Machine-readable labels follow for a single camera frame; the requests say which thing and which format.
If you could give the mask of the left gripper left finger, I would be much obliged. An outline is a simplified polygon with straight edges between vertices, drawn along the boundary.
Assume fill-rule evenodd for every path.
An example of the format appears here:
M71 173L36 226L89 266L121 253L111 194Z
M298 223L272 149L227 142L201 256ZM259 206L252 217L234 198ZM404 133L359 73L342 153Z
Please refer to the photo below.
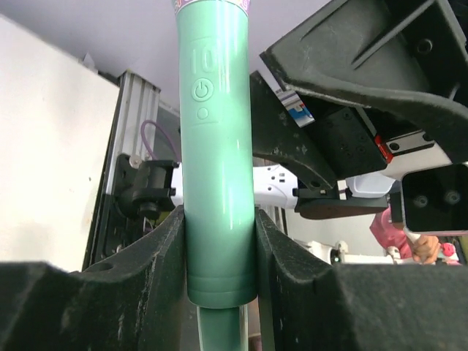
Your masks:
M83 272L1 265L3 350L177 350L184 309L184 210Z

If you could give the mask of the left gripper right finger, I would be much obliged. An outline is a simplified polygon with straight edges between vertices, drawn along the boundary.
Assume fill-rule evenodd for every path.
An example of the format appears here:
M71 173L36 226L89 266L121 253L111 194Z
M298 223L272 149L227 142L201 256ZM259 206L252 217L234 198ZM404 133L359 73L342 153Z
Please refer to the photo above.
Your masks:
M465 350L467 268L329 265L255 214L264 350Z

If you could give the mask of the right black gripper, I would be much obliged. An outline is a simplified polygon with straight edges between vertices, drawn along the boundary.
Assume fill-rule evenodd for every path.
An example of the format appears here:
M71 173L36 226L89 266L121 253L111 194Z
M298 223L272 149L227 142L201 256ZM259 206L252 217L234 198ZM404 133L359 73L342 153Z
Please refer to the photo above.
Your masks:
M261 57L299 93L284 107L249 76L253 155L309 189L467 160L467 38L447 1L332 1Z

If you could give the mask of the teal green microphone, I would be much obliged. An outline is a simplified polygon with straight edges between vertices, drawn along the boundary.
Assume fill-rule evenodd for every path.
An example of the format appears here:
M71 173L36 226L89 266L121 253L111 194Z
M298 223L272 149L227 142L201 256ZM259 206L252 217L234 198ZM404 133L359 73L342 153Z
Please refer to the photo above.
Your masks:
M248 8L174 4L187 292L202 350L246 350L257 295Z

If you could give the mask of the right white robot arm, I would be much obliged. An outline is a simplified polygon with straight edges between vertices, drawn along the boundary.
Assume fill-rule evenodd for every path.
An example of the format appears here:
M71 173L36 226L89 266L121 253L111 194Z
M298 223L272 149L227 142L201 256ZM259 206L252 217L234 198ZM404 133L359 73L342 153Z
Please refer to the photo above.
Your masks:
M173 8L183 153L120 149L112 183L123 216L391 208L415 232L466 230L465 1L331 1L261 53L272 80L249 71L249 2Z

